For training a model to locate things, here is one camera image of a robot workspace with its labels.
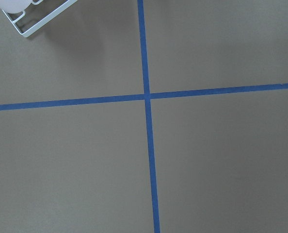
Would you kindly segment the white plastic cup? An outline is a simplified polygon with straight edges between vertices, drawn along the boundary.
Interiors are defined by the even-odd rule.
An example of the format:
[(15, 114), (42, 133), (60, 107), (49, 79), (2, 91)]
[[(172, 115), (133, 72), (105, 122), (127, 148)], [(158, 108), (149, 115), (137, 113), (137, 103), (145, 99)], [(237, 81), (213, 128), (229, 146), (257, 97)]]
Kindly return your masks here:
[(31, 3), (32, 0), (0, 0), (0, 9), (16, 14), (25, 10)]

